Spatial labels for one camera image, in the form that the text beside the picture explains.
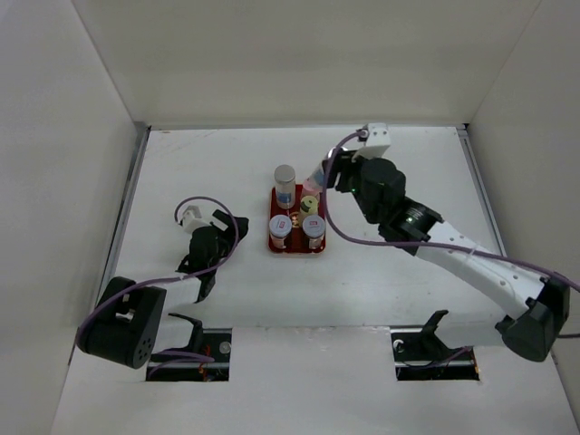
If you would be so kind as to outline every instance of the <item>white enclosure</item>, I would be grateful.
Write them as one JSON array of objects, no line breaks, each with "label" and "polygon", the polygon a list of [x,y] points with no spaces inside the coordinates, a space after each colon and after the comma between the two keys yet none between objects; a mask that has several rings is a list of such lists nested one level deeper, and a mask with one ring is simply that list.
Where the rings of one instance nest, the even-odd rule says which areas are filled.
[{"label": "white enclosure", "polygon": [[[134,122],[469,123],[507,252],[580,279],[579,22],[576,0],[0,1],[2,432],[51,428]],[[580,341],[554,349],[578,416]]]}]

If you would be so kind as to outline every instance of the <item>black bracket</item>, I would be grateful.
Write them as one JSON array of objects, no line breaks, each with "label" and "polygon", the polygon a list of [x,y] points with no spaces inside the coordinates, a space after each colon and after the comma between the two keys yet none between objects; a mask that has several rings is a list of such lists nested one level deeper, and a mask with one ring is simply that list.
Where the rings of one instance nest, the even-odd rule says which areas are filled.
[{"label": "black bracket", "polygon": [[[98,305],[134,284],[130,279],[114,277]],[[99,313],[84,330],[79,348],[105,360],[140,368],[155,345],[165,294],[162,288],[142,287],[120,298]]]},{"label": "black bracket", "polygon": [[570,314],[570,287],[555,277],[543,281],[537,299],[527,299],[529,309],[525,313],[516,320],[507,315],[496,324],[507,348],[536,362],[549,355]]},{"label": "black bracket", "polygon": [[435,335],[439,322],[448,313],[448,310],[436,311],[419,332],[391,333],[395,361],[443,361],[453,355],[457,350],[447,347]]}]

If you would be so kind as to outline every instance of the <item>jar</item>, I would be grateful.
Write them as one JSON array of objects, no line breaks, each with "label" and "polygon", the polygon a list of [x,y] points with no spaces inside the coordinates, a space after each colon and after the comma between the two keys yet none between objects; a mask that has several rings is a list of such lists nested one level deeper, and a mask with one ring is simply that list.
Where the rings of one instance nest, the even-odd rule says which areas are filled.
[{"label": "jar", "polygon": [[298,224],[302,225],[307,216],[317,214],[318,214],[318,199],[316,199],[315,197],[304,197],[300,199]]},{"label": "jar", "polygon": [[302,230],[308,241],[308,247],[310,249],[318,249],[323,243],[326,223],[320,216],[310,215],[304,218]]},{"label": "jar", "polygon": [[292,231],[292,220],[286,215],[276,215],[270,219],[270,238],[272,244],[278,249],[284,249],[285,241]]},{"label": "jar", "polygon": [[296,173],[290,165],[280,165],[274,171],[275,202],[284,210],[296,202]]}]

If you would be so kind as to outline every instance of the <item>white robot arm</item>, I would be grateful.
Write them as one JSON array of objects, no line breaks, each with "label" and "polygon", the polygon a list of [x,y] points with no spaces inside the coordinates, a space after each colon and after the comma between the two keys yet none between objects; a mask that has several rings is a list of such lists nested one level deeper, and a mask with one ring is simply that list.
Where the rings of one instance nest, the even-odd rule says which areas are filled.
[{"label": "white robot arm", "polygon": [[[496,324],[503,343],[523,358],[544,361],[568,317],[569,285],[481,256],[492,254],[434,210],[406,197],[405,175],[380,157],[390,145],[386,125],[369,124],[359,131],[359,137],[369,150],[337,147],[323,163],[328,172],[326,187],[352,193],[367,222],[379,225],[379,234],[388,245],[448,270],[488,296],[506,313]],[[437,312],[430,320],[431,335],[446,313]]]}]

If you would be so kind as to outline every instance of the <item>purple cable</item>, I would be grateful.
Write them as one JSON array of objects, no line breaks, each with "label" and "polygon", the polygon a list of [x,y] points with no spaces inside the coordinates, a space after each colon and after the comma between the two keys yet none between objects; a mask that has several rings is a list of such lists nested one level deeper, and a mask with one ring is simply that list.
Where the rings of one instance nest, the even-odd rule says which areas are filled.
[{"label": "purple cable", "polygon": [[466,253],[474,255],[474,256],[483,256],[485,258],[490,258],[492,260],[505,261],[507,263],[511,263],[512,265],[524,267],[524,268],[530,269],[530,270],[535,270],[542,275],[553,276],[553,277],[559,279],[560,281],[562,281],[563,283],[565,283],[566,285],[569,285],[571,288],[574,288],[577,292],[580,292],[580,284],[575,283],[571,279],[568,279],[565,276],[560,275],[555,271],[546,269],[545,267],[536,266],[532,263],[528,263],[527,261],[516,260],[515,258],[510,258],[507,256],[499,256],[497,254],[490,254],[489,252],[472,250],[468,247],[458,246],[458,245],[450,245],[447,243],[379,242],[379,241],[375,242],[375,241],[371,241],[371,240],[362,240],[359,238],[350,237],[350,236],[344,234],[344,232],[341,231],[336,226],[336,224],[334,224],[334,222],[330,216],[330,211],[328,210],[328,201],[327,201],[327,196],[326,196],[326,193],[327,193],[326,186],[328,185],[328,179],[330,177],[331,168],[334,164],[334,159],[336,158],[336,155],[338,154],[338,150],[340,148],[342,148],[344,146],[344,144],[346,144],[346,142],[348,142],[349,140],[352,140],[355,138],[360,138],[360,137],[362,137],[363,134],[364,133],[362,131],[356,131],[355,133],[349,134],[344,139],[342,139],[340,142],[338,142],[338,144],[333,148],[332,154],[331,154],[330,158],[328,159],[328,163],[326,164],[326,170],[324,171],[324,184],[323,184],[323,191],[322,191],[324,214],[326,216],[326,220],[328,221],[328,225],[330,225],[331,228],[334,230],[334,232],[336,234],[338,234],[340,237],[342,237],[344,240],[347,240],[347,241],[352,242],[352,243],[356,243],[357,245],[366,245],[368,247],[436,247],[439,249],[453,249],[455,251],[466,252]]},{"label": "purple cable", "polygon": [[153,373],[156,372],[157,370],[174,363],[205,363],[205,362],[201,362],[195,358],[179,358],[177,360],[162,362],[160,365],[156,365],[155,367],[153,367],[150,370],[150,372],[147,373],[147,379],[151,379],[151,376],[153,376]]},{"label": "purple cable", "polygon": [[79,341],[81,340],[81,336],[84,333],[84,330],[92,323],[92,321],[94,320],[94,318],[97,315],[99,315],[99,313],[101,313],[102,310],[106,309],[108,306],[113,305],[115,302],[117,302],[117,300],[121,299],[126,294],[132,292],[133,290],[137,290],[138,288],[146,287],[148,285],[171,284],[171,283],[177,283],[179,281],[183,281],[183,280],[190,279],[190,278],[195,278],[196,276],[200,276],[200,275],[206,274],[207,272],[212,272],[212,271],[216,270],[218,267],[220,267],[224,263],[226,263],[230,257],[232,257],[232,254],[234,254],[234,251],[236,250],[237,244],[239,242],[239,228],[237,227],[236,218],[234,217],[234,215],[232,214],[232,212],[229,211],[229,208],[227,208],[225,204],[221,203],[217,199],[213,199],[213,198],[210,198],[210,197],[191,197],[191,198],[186,198],[183,201],[181,201],[178,204],[178,206],[175,208],[175,212],[173,214],[173,216],[175,218],[175,221],[178,222],[178,213],[179,213],[179,209],[181,208],[181,206],[183,206],[187,202],[194,201],[194,200],[199,200],[199,199],[203,199],[203,200],[206,200],[206,201],[209,201],[209,202],[213,202],[214,204],[218,204],[220,207],[222,207],[226,211],[226,213],[232,219],[232,223],[234,225],[234,231],[236,232],[236,238],[234,240],[234,245],[232,246],[232,249],[229,251],[229,253],[227,254],[227,256],[222,261],[220,261],[219,263],[217,263],[215,266],[208,267],[207,269],[200,270],[198,272],[194,272],[193,274],[189,274],[189,275],[185,275],[185,276],[174,276],[174,277],[171,277],[171,278],[154,278],[154,279],[148,279],[146,281],[141,281],[140,283],[137,283],[137,284],[134,284],[134,285],[130,285],[129,287],[121,290],[116,295],[110,297],[105,302],[103,302],[102,304],[98,305],[94,309],[94,311],[92,313],[90,313],[87,316],[86,319],[84,319],[84,321],[82,322],[81,326],[79,326],[79,329],[78,329],[78,331],[76,333],[76,338],[74,340],[74,342],[76,343],[77,346],[79,345]]},{"label": "purple cable", "polygon": [[195,352],[161,351],[161,352],[155,353],[155,355],[184,356],[184,357],[188,357],[189,359],[192,359],[192,360],[197,360],[199,363],[212,363],[215,361],[211,356],[202,355],[201,353],[195,353]]},{"label": "purple cable", "polygon": [[471,352],[471,347],[466,346],[466,347],[462,347],[461,349],[459,349],[457,352],[455,352],[454,354],[452,354],[449,358],[446,358],[443,361],[438,361],[438,362],[430,362],[429,364],[426,365],[410,365],[405,363],[405,365],[407,367],[409,367],[410,369],[413,370],[425,370],[425,369],[435,369],[437,367],[442,367],[445,366],[447,364],[449,364],[451,361],[457,359],[458,357],[460,357],[463,353],[467,353],[467,352]]}]

